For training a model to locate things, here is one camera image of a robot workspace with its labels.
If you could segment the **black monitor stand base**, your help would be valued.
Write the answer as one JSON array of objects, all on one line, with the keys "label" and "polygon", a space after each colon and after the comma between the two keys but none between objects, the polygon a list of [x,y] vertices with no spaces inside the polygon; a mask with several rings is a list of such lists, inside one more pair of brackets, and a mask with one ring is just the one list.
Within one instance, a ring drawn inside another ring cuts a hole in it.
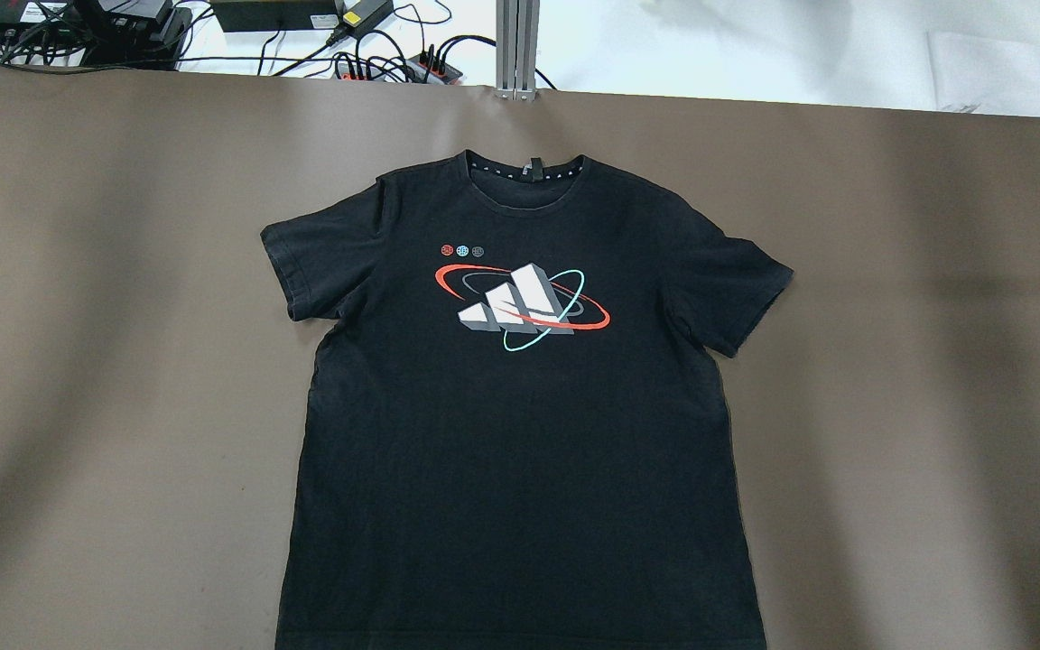
[{"label": "black monitor stand base", "polygon": [[81,66],[176,70],[193,14],[173,1],[71,1],[86,29]]}]

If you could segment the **red black power strip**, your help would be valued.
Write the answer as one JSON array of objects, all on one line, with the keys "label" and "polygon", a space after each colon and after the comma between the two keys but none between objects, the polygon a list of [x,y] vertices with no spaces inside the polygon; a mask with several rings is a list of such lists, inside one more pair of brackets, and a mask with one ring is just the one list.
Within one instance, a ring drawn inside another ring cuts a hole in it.
[{"label": "red black power strip", "polygon": [[380,55],[360,58],[359,55],[340,53],[333,58],[327,77],[334,79],[362,79],[362,81],[384,81],[413,83],[413,85],[457,85],[465,79],[462,70],[433,57],[425,60],[425,53],[404,60],[399,57],[385,58]]}]

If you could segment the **aluminium frame post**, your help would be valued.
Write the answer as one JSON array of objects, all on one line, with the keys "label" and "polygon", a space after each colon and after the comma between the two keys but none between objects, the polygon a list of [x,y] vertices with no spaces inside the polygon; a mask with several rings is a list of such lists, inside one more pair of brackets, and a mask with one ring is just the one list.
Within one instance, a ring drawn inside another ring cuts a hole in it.
[{"label": "aluminium frame post", "polygon": [[536,99],[535,61],[540,3],[536,0],[496,1],[497,98],[525,103]]}]

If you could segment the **black power adapter yellow label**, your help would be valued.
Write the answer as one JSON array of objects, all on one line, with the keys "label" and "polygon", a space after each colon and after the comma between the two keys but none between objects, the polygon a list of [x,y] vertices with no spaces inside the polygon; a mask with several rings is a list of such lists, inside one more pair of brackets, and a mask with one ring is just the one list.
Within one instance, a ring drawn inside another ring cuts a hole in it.
[{"label": "black power adapter yellow label", "polygon": [[336,42],[341,42],[346,37],[360,42],[368,33],[374,32],[379,24],[393,11],[394,1],[391,0],[358,1],[346,11],[339,14],[339,23],[331,30],[330,37],[324,41],[324,45],[330,48]]}]

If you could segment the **black flat device box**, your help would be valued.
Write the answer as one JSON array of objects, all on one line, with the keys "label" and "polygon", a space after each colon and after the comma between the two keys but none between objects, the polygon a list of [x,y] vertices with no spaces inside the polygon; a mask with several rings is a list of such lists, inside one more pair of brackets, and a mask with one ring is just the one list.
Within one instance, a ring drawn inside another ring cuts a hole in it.
[{"label": "black flat device box", "polygon": [[208,1],[224,33],[331,30],[346,1]]}]

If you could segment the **black printed t-shirt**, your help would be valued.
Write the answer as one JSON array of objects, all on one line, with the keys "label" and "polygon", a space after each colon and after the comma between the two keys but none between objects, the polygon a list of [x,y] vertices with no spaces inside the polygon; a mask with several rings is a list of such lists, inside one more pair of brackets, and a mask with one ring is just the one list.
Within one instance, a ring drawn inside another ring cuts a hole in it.
[{"label": "black printed t-shirt", "polygon": [[716,357],[794,279],[672,190],[466,151],[261,233],[315,350],[277,649],[764,649]]}]

